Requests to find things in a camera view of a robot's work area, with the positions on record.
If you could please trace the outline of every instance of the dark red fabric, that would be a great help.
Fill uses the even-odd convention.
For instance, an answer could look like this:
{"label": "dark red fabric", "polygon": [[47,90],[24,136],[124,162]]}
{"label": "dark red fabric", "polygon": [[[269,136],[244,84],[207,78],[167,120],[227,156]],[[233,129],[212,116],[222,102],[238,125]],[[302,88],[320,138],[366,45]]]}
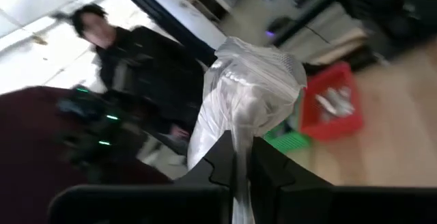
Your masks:
{"label": "dark red fabric", "polygon": [[[56,103],[68,90],[31,87],[0,96],[1,222],[44,224],[50,200],[70,186],[86,183],[64,160],[66,147],[54,142],[63,130],[80,130],[73,117],[61,115]],[[136,161],[119,169],[127,184],[171,181]]]}

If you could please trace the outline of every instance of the plastic bag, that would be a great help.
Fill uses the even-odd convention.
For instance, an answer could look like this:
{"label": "plastic bag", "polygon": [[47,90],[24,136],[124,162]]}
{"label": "plastic bag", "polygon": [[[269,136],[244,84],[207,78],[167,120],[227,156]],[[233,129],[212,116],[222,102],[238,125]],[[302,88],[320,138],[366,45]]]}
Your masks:
{"label": "plastic bag", "polygon": [[203,104],[188,148],[188,168],[230,130],[237,155],[234,223],[251,223],[246,162],[253,137],[264,135],[291,114],[307,78],[302,64],[291,55],[237,38],[228,38],[216,56],[205,74]]}

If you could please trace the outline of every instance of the hand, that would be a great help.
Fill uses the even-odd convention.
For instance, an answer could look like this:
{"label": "hand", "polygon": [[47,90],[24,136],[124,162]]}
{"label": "hand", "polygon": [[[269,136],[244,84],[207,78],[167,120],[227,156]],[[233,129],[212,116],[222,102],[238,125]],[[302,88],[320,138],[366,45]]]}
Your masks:
{"label": "hand", "polygon": [[187,131],[183,130],[175,124],[171,125],[170,135],[173,135],[175,138],[178,139],[185,139],[190,137],[190,134]]}

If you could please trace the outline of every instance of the man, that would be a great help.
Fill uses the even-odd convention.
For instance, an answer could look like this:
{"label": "man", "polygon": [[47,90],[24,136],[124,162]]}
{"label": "man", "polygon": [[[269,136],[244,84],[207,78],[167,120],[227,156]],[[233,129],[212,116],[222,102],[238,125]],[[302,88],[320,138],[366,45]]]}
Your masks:
{"label": "man", "polygon": [[77,10],[72,23],[95,46],[108,90],[146,98],[155,111],[148,120],[154,130],[189,137],[202,103],[203,69],[181,44],[145,27],[114,27],[95,4]]}

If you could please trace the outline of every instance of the green basket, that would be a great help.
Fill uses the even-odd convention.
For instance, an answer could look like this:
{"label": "green basket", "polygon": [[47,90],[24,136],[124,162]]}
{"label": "green basket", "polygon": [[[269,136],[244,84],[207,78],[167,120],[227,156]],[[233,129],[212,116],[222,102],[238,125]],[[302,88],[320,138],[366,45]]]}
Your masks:
{"label": "green basket", "polygon": [[310,145],[311,138],[296,131],[292,131],[277,137],[275,134],[278,130],[282,130],[283,126],[284,123],[281,123],[264,135],[264,139],[267,141],[267,143],[282,153],[305,148]]}
{"label": "green basket", "polygon": [[[292,113],[291,116],[293,121],[292,123],[294,124],[294,126],[297,127],[299,123],[299,115],[300,115],[299,111],[300,111],[300,103],[302,97],[303,97],[303,92],[300,93],[294,106],[295,107],[294,112]],[[264,139],[267,141],[267,143],[269,143],[270,145],[272,145],[274,148],[276,148],[278,151],[282,153],[287,153],[291,150],[296,150],[296,149],[310,146],[311,137],[308,137],[296,131],[292,131],[277,137],[276,134],[278,133],[278,131],[283,130],[285,122],[286,121],[281,122],[278,126],[276,126],[271,131],[267,132],[264,135]]]}

